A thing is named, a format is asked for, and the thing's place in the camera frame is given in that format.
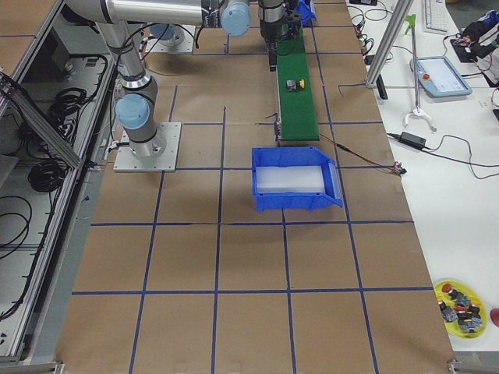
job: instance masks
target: red object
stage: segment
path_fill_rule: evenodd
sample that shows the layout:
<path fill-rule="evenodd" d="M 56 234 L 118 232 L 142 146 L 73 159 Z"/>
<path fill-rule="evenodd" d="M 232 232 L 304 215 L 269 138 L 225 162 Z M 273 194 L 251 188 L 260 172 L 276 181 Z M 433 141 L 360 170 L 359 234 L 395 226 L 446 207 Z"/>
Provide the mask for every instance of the red object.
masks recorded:
<path fill-rule="evenodd" d="M 490 311 L 490 320 L 494 325 L 499 327 L 499 308 Z"/>
<path fill-rule="evenodd" d="M 442 292 L 445 292 L 446 294 L 448 294 L 451 289 L 452 285 L 450 283 L 446 283 L 442 286 Z"/>

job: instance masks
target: person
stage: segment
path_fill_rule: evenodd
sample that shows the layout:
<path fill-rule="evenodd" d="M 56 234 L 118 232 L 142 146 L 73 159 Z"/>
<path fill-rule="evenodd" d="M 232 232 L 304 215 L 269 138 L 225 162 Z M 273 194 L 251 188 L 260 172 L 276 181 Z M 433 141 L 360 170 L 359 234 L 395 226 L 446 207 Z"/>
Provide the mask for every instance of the person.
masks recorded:
<path fill-rule="evenodd" d="M 462 39 L 478 58 L 478 66 L 491 86 L 499 86 L 499 10 L 490 10 L 463 31 Z"/>

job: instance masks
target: yellow plate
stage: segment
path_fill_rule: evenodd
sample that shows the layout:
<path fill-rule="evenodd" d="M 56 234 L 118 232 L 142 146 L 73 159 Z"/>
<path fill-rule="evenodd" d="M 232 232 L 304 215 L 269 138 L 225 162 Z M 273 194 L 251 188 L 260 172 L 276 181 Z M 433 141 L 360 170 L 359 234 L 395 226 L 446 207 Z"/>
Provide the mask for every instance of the yellow plate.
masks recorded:
<path fill-rule="evenodd" d="M 487 328 L 487 311 L 485 309 L 485 306 L 483 305 L 482 299 L 479 298 L 471 288 L 464 285 L 463 283 L 457 282 L 456 280 L 444 280 L 435 286 L 435 294 L 437 295 L 437 298 L 441 298 L 445 302 L 445 304 L 451 308 L 455 307 L 454 301 L 451 300 L 447 292 L 442 291 L 442 287 L 446 283 L 450 283 L 455 290 L 462 292 L 463 294 L 468 296 L 470 300 L 479 304 L 480 317 L 482 317 L 483 321 L 483 325 L 481 327 L 478 327 L 475 333 L 462 333 L 459 329 L 458 321 L 446 322 L 445 328 L 447 329 L 447 332 L 454 335 L 455 337 L 462 337 L 465 339 L 473 339 L 474 337 L 479 337 Z"/>

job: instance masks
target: blue plastic tray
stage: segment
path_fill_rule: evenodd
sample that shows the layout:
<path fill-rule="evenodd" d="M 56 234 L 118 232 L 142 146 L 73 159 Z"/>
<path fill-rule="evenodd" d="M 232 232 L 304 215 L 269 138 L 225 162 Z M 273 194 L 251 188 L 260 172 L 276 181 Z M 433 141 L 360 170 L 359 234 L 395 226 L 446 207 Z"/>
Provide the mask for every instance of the blue plastic tray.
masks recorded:
<path fill-rule="evenodd" d="M 343 207 L 342 191 L 338 182 L 336 163 L 314 146 L 253 148 L 253 196 L 257 210 Z M 271 192 L 257 190 L 258 167 L 320 166 L 324 180 L 324 192 Z"/>

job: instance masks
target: keyboard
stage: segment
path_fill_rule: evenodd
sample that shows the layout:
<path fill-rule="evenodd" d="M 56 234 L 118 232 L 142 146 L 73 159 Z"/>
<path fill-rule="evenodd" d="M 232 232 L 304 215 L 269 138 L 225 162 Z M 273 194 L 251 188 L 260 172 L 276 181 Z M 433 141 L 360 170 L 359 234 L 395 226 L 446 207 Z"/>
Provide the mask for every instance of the keyboard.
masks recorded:
<path fill-rule="evenodd" d="M 449 29 L 445 0 L 424 1 L 424 29 L 428 33 L 446 34 Z"/>

